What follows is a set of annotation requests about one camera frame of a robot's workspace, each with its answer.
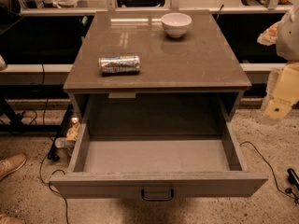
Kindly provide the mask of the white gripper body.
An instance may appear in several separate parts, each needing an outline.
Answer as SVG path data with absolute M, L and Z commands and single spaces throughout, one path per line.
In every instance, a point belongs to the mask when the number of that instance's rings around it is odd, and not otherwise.
M 276 50 L 278 56 L 285 60 L 299 60 L 299 1 L 296 1 L 279 23 Z

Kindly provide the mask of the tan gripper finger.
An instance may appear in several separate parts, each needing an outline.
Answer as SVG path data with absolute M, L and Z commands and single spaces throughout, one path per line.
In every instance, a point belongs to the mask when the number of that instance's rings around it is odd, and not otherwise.
M 268 77 L 261 106 L 262 122 L 274 125 L 285 118 L 299 102 L 299 62 L 273 69 Z
M 279 25 L 280 25 L 279 21 L 272 24 L 262 34 L 260 34 L 258 36 L 257 42 L 259 44 L 262 44 L 262 45 L 265 45 L 265 46 L 274 45 L 277 41 Z

